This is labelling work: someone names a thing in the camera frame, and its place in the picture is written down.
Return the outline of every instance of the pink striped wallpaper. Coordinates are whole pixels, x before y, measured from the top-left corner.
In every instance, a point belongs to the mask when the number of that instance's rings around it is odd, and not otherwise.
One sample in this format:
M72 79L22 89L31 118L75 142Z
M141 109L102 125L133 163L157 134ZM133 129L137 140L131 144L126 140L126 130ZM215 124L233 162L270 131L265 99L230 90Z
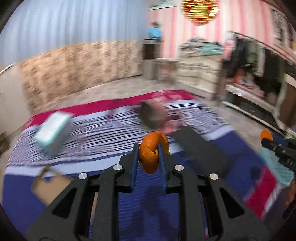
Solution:
M293 54L274 45L273 20L268 3L261 0L223 0L218 3L218 16L204 26L196 26L187 20L180 6L149 10L149 23L156 21L162 25L162 57L177 57L177 46L191 37L223 43L226 32L233 30L258 39L295 60Z

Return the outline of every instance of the blue curtain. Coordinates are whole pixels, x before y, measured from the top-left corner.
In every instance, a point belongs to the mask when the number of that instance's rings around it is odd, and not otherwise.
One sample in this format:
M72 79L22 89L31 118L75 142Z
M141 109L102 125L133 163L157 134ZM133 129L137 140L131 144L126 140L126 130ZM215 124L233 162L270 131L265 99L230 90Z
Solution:
M0 34L0 64L73 43L141 41L147 16L145 0L24 0Z

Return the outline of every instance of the silver screw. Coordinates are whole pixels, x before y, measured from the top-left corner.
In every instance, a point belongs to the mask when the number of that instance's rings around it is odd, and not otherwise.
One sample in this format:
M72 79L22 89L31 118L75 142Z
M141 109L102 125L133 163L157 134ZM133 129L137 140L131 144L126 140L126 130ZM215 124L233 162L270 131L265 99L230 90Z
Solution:
M116 164L113 166L113 169L116 170L116 171L119 171L122 169L122 166L120 164Z
M210 179L217 180L218 179L218 175L216 173L212 173L212 174L210 174Z
M81 180L86 179L86 178L87 178L87 174L86 174L85 172L80 173L80 174L78 175L78 178L81 179Z
M177 171L182 171L184 169L184 166L182 166L182 165L175 165L175 169Z

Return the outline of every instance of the teal box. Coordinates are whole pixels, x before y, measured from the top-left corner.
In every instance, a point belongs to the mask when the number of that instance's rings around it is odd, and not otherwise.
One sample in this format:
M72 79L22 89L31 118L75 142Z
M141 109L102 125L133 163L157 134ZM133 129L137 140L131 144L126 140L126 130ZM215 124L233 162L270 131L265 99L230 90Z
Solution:
M34 140L45 154L55 157L71 133L73 114L57 111L51 114L36 132Z

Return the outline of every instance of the floor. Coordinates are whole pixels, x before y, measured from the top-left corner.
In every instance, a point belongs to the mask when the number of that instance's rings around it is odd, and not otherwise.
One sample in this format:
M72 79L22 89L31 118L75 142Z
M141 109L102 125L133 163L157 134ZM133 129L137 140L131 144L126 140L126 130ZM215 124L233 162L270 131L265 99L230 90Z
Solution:
M104 99L118 99L137 96L154 91L174 90L177 87L171 83L144 80L141 76L121 79L105 83L96 87L71 94L54 102L48 103L33 111L33 115L78 104L85 104ZM260 151L260 133L262 125L244 116L238 111L226 106L217 106L215 102L204 101L214 111L222 115L236 130L237 133L253 148ZM12 138L12 147L0 157L0 200L2 200L2 184L5 166L18 135Z

